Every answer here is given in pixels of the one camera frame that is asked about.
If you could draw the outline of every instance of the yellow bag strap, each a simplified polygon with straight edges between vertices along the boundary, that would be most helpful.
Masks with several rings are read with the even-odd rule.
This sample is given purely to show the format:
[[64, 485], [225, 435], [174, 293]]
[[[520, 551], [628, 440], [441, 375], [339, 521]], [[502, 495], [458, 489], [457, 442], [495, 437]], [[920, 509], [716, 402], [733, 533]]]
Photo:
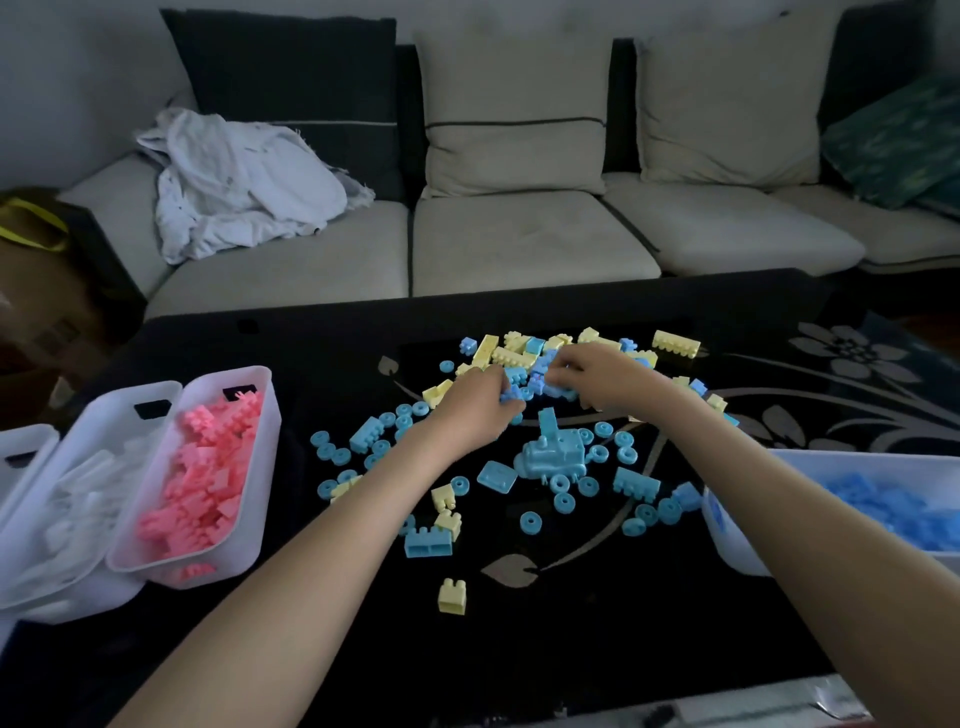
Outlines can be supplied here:
[[[4, 204], [9, 205], [11, 207], [22, 207], [23, 209], [28, 210], [29, 212], [32, 212], [34, 215], [40, 218], [40, 220], [42, 220], [43, 222], [48, 223], [49, 225], [52, 225], [53, 227], [57, 228], [57, 230], [61, 232], [68, 232], [66, 223], [64, 223], [53, 212], [47, 209], [43, 209], [43, 207], [39, 205], [34, 205], [33, 203], [29, 203], [26, 200], [21, 200], [19, 197], [11, 197]], [[23, 237], [23, 235], [18, 235], [12, 230], [8, 230], [7, 228], [4, 228], [2, 226], [0, 226], [0, 236], [13, 241], [14, 243], [19, 243], [20, 245], [26, 245], [28, 248], [38, 248], [42, 251], [49, 251], [50, 253], [62, 253], [63, 251], [65, 251], [68, 240], [69, 240], [69, 238], [63, 238], [63, 240], [61, 240], [61, 242], [59, 242], [53, 248], [46, 248], [42, 245], [38, 245], [33, 240]]]

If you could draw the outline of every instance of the beige seat cushion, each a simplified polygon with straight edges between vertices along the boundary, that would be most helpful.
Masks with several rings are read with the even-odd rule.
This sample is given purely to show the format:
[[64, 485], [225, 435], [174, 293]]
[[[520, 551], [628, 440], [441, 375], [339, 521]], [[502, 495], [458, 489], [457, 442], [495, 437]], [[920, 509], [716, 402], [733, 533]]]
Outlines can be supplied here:
[[891, 210], [821, 184], [786, 187], [774, 197], [847, 231], [867, 249], [860, 268], [910, 273], [960, 266], [960, 224], [918, 207]]
[[414, 295], [660, 275], [643, 244], [586, 192], [421, 200]]
[[407, 208], [375, 202], [316, 235], [188, 260], [156, 293], [146, 316], [407, 295]]
[[604, 202], [650, 240], [660, 267], [678, 276], [767, 268], [822, 276], [864, 255], [842, 230], [749, 187], [642, 182], [629, 172], [604, 178]]

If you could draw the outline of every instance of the forearm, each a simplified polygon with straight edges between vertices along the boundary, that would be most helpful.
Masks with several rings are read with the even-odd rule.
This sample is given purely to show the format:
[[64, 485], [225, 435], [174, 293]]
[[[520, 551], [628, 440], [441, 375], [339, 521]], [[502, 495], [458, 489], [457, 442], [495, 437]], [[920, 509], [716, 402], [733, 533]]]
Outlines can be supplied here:
[[660, 424], [880, 723], [954, 725], [960, 580], [699, 398], [671, 398]]
[[111, 724], [295, 726], [403, 520], [449, 465], [431, 418], [202, 621]]

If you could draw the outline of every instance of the sofa cushion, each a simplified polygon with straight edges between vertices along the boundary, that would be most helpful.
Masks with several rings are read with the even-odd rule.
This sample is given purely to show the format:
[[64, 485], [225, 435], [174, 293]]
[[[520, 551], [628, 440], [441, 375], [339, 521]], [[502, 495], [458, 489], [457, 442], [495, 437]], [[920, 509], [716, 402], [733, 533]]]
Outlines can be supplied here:
[[822, 276], [863, 257], [863, 246], [845, 232], [749, 187], [604, 177], [604, 202], [650, 240], [660, 267], [678, 276], [767, 268]]
[[414, 295], [651, 279], [660, 268], [585, 192], [421, 200]]
[[817, 109], [836, 19], [833, 8], [818, 6], [748, 28], [651, 41], [637, 71], [643, 179], [816, 182]]
[[161, 13], [201, 113], [296, 129], [324, 162], [403, 201], [395, 20]]
[[375, 202], [316, 235], [188, 260], [146, 317], [406, 297], [407, 214], [401, 203]]
[[602, 193], [612, 40], [418, 34], [424, 197]]
[[935, 212], [882, 209], [822, 185], [785, 187], [773, 195], [847, 231], [867, 249], [860, 268], [910, 273], [960, 266], [960, 224]]

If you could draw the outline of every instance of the beige throw pillow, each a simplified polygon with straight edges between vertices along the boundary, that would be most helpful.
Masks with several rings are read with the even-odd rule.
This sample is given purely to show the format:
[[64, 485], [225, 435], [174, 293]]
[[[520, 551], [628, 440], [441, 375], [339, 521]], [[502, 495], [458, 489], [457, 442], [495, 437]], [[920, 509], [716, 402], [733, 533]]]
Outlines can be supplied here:
[[817, 109], [838, 16], [818, 5], [758, 26], [650, 42], [637, 62], [642, 178], [816, 182]]
[[419, 34], [423, 197], [603, 194], [611, 38]]

